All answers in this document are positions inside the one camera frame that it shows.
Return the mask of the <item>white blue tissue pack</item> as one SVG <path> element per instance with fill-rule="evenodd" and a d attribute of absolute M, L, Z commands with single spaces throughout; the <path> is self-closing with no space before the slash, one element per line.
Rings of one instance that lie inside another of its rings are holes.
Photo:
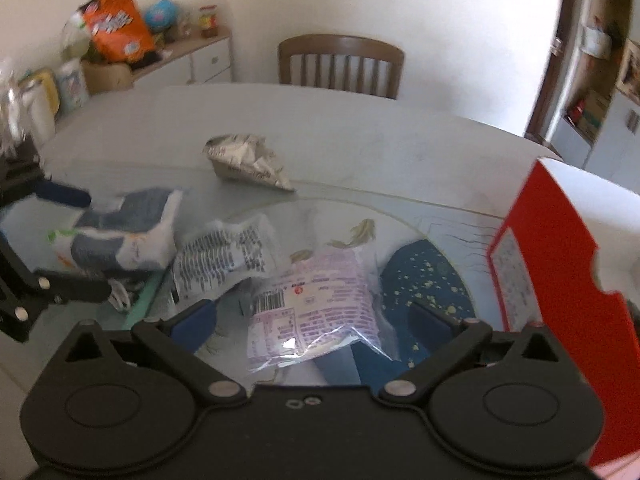
<path fill-rule="evenodd" d="M 178 188 L 144 188 L 108 196 L 48 240 L 63 264 L 90 272 L 163 271 L 175 257 Z"/>

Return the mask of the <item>white printed snack packet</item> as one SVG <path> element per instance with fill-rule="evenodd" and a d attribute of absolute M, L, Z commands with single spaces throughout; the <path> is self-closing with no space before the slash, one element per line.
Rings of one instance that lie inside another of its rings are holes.
<path fill-rule="evenodd" d="M 265 214 L 240 223 L 214 220 L 188 237 L 172 264 L 179 304 L 216 300 L 242 281 L 272 278 L 288 266 Z"/>

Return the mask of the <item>orange snack bag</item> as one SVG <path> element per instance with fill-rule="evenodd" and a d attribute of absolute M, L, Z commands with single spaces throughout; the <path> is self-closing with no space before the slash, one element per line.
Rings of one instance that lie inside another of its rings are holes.
<path fill-rule="evenodd" d="M 106 62 L 144 67 L 158 60 L 153 37 L 134 0 L 89 0 L 78 11 Z"/>

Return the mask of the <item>white wall cabinet unit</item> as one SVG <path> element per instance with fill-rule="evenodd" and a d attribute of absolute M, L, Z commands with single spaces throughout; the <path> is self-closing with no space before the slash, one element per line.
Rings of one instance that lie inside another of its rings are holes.
<path fill-rule="evenodd" d="M 590 90 L 611 98 L 594 140 L 579 129 Z M 639 0 L 582 0 L 570 72 L 547 141 L 564 162 L 639 185 Z"/>

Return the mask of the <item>far wooden chair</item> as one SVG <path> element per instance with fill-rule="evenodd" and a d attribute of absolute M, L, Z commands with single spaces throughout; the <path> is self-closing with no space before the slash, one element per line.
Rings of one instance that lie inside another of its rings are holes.
<path fill-rule="evenodd" d="M 280 84 L 398 98 L 405 53 L 386 42 L 309 34 L 278 45 Z"/>

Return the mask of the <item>printed white cup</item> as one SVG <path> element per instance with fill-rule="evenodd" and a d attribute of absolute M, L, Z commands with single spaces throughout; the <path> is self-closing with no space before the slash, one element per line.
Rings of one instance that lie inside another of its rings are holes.
<path fill-rule="evenodd" d="M 73 113 L 89 101 L 89 91 L 79 58 L 62 64 L 54 71 L 63 115 Z"/>

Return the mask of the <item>brown entrance door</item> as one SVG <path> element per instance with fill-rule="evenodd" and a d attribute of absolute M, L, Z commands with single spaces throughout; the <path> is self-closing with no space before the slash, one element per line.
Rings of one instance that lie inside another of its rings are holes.
<path fill-rule="evenodd" d="M 546 144 L 555 112 L 570 72 L 570 60 L 580 26 L 582 0 L 561 0 L 558 22 L 551 41 L 544 78 L 525 131 L 528 140 Z"/>

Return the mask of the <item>white drawer sideboard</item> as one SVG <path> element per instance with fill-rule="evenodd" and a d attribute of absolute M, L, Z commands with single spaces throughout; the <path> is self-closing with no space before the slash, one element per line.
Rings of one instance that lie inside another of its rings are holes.
<path fill-rule="evenodd" d="M 220 84 L 233 81 L 231 30 L 221 26 L 210 38 L 193 36 L 170 44 L 158 63 L 136 70 L 132 84 L 138 89 L 156 89 L 190 84 Z"/>

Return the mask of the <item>wooden basket on sideboard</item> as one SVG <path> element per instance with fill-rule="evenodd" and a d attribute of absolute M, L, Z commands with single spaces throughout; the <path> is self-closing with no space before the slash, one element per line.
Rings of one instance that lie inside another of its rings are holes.
<path fill-rule="evenodd" d="M 134 86 L 134 76 L 127 64 L 93 64 L 82 61 L 80 66 L 84 72 L 90 96 L 127 90 Z"/>

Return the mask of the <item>red cardboard box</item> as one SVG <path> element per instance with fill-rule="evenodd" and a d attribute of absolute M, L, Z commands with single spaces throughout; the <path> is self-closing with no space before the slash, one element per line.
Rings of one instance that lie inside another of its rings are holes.
<path fill-rule="evenodd" d="M 638 452 L 638 194 L 538 159 L 487 260 L 504 326 L 544 323 L 601 400 L 604 428 L 591 465 Z"/>

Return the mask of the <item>sauce jar red lid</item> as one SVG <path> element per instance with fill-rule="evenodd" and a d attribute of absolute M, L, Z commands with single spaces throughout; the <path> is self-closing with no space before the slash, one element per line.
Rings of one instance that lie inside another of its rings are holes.
<path fill-rule="evenodd" d="M 200 26 L 201 36 L 203 38 L 213 38 L 218 36 L 218 24 L 217 24 L 217 7 L 212 4 L 211 6 L 201 6 L 198 9 L 198 26 Z"/>

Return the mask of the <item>purple clear snack bag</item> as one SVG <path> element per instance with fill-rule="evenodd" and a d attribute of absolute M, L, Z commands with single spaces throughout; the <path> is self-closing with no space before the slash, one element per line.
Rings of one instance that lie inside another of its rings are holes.
<path fill-rule="evenodd" d="M 246 355 L 252 372 L 321 358 L 361 342 L 398 358 L 375 248 L 325 247 L 250 289 Z"/>

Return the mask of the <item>white yellow kettle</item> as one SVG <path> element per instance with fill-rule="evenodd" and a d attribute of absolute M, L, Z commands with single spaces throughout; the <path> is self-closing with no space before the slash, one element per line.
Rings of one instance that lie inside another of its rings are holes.
<path fill-rule="evenodd" d="M 60 97 L 54 73 L 50 68 L 36 70 L 20 81 L 20 87 L 34 128 L 32 136 L 40 148 L 56 133 L 55 116 L 60 110 Z"/>

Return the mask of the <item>blue globe toy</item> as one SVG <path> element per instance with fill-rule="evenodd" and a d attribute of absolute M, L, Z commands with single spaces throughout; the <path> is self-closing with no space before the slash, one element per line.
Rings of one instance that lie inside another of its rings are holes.
<path fill-rule="evenodd" d="M 157 0 L 143 14 L 145 25 L 152 34 L 159 34 L 177 23 L 178 6 L 171 0 Z"/>

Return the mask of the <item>silver foil snack bag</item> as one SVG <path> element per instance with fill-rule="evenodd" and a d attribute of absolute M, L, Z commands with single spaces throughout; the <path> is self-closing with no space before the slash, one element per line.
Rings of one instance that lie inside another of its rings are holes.
<path fill-rule="evenodd" d="M 218 178 L 295 191 L 282 162 L 262 136 L 215 136 L 205 143 L 203 152 Z"/>

